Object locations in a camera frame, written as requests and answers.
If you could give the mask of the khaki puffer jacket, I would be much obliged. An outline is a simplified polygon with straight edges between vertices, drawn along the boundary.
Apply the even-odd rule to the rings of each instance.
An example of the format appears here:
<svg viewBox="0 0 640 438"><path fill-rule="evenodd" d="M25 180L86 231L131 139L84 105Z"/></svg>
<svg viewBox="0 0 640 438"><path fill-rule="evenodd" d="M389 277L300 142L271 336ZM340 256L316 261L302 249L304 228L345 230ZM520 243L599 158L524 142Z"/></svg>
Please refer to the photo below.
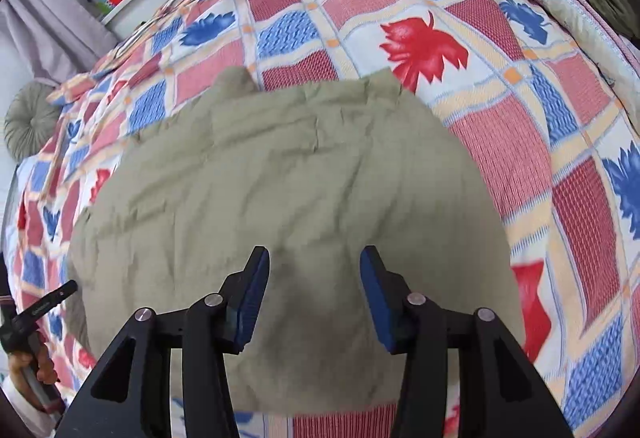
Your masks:
<svg viewBox="0 0 640 438"><path fill-rule="evenodd" d="M227 361L236 410L284 415L395 400L359 256L374 245L447 309L524 334L500 216L465 146L390 71L259 91L247 71L130 136L76 221L67 324L102 354L129 316L215 292L254 247L270 273L253 338Z"/></svg>

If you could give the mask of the round grey-green cushion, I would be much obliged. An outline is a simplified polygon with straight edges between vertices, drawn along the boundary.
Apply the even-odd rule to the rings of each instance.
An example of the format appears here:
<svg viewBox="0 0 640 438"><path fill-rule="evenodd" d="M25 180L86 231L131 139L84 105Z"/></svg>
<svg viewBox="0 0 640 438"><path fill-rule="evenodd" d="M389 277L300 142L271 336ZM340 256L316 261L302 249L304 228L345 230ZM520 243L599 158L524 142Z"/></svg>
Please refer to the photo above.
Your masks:
<svg viewBox="0 0 640 438"><path fill-rule="evenodd" d="M53 87L37 81L23 86L6 111L3 136L16 163L38 153L53 135L62 108L48 102Z"/></svg>

